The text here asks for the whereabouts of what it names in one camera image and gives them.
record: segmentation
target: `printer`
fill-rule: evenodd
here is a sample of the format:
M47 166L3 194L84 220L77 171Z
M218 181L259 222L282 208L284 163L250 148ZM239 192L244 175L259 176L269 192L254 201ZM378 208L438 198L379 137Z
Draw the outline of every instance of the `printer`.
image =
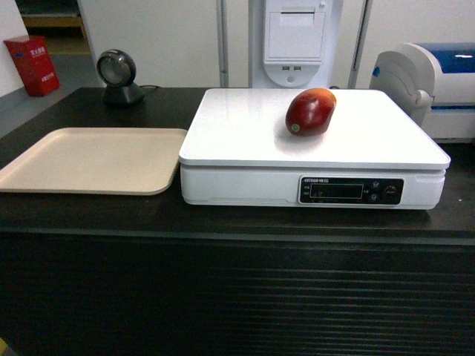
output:
M370 89L437 142L475 138L475 43L404 43L380 53Z

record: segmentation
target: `digital scale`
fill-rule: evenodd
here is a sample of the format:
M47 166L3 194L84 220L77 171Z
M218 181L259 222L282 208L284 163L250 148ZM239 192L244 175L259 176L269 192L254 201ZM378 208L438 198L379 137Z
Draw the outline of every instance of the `digital scale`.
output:
M180 149L198 205L431 209L451 158L386 94L332 90L326 133L285 126L302 89L210 89Z

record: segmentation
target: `white machine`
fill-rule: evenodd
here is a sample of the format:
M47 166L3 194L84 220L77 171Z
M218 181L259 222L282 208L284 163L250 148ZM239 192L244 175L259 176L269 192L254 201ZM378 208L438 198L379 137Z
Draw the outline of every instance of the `white machine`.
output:
M328 88L343 0L249 0L249 86Z
M180 150L182 194L198 205L430 209L450 157L386 94L334 90L320 136L293 136L302 89L211 89Z
M438 142L475 138L475 43L401 44L379 54L370 89Z

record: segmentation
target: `beige tray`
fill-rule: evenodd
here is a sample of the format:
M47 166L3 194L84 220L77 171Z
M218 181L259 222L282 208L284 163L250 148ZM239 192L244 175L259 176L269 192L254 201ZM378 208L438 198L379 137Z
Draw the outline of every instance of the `beige tray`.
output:
M166 190L186 131L62 128L0 171L0 191L152 195Z

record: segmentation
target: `red box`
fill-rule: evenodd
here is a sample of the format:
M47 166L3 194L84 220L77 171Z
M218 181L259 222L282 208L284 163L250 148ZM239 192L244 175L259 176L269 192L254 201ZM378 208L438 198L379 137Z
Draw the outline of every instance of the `red box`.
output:
M4 43L29 95L44 96L59 88L43 36L20 36Z

